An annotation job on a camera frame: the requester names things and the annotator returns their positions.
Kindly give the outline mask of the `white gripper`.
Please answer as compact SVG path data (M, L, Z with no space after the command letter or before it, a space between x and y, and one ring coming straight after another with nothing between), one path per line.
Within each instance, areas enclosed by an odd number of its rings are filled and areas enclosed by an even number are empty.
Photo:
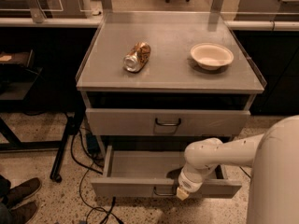
M190 193L195 193L201 188L214 170L214 166L196 169L185 164L178 176L177 197L182 201L186 200Z

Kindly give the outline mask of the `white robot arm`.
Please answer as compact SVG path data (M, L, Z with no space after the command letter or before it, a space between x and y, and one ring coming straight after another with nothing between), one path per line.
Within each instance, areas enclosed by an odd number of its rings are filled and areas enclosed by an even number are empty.
M251 169L247 224L299 224L299 116L265 133L223 143L218 138L185 148L177 197L198 191L220 164Z

